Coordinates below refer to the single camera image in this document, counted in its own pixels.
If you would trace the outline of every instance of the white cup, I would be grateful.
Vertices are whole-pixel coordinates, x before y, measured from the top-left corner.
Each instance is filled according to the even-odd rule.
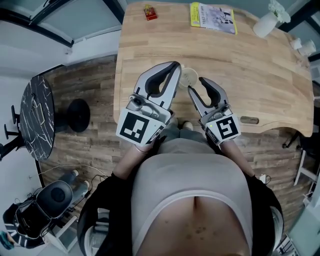
[[[315,43],[312,40],[304,43],[301,48],[298,49],[298,52],[302,56],[310,56],[311,54],[316,52]]]
[[[301,45],[301,39],[300,39],[300,38],[297,38],[297,39],[291,41],[291,42],[290,42],[290,45],[291,45],[291,47],[292,47],[293,49],[295,49],[295,50],[301,48],[301,47],[302,47],[302,45]]]
[[[181,67],[179,87],[181,89],[187,89],[188,86],[193,87],[198,81],[198,73],[191,67],[185,67],[184,65],[181,65]]]

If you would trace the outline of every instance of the yellow book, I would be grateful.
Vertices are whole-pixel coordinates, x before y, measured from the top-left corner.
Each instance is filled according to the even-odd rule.
[[[190,21],[192,27],[238,34],[235,15],[232,9],[193,2],[190,4]]]

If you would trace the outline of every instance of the floor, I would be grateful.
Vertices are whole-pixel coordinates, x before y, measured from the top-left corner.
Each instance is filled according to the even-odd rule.
[[[67,130],[56,134],[50,157],[40,163],[42,172],[59,165],[83,164],[96,167],[105,175],[112,173],[128,147],[127,142],[115,135],[117,124],[113,119],[113,96],[116,61],[117,56],[108,56],[60,67],[44,75],[52,88],[56,112],[63,112],[73,99],[81,98],[90,107],[91,119],[85,132]],[[301,211],[303,194],[310,187],[310,182],[304,178],[297,186],[293,186],[301,152],[296,151],[297,143],[289,149],[282,149],[282,144],[293,132],[282,128],[261,134],[243,133],[235,140],[256,175],[266,174],[271,177],[267,186],[274,191],[282,206],[285,232]],[[78,180],[90,182],[100,173],[88,166],[62,166],[42,177],[47,185],[63,173],[77,169]],[[96,177],[92,181],[92,191],[99,183],[100,179]],[[85,202],[86,199],[81,201],[73,214],[78,216]]]

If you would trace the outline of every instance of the wooden table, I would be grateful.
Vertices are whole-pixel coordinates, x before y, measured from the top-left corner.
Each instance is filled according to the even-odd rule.
[[[155,8],[157,19],[146,20],[143,9],[147,3]],[[290,127],[311,136],[314,95],[307,58],[291,48],[291,35],[274,29],[266,38],[259,38],[252,29],[257,17],[235,8],[234,16],[238,35],[191,27],[189,4],[130,4],[116,63],[115,121],[141,73],[154,65],[177,61],[223,87],[239,119],[258,118],[258,124],[241,123],[242,132]],[[206,102],[206,90],[199,81],[195,89]],[[180,88],[171,109],[178,118],[200,118],[187,91]]]

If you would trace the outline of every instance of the marble table top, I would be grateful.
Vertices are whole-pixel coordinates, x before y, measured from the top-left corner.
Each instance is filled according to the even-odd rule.
[[[55,107],[48,81],[35,76],[26,86],[20,105],[20,131],[36,160],[50,156],[55,139]]]

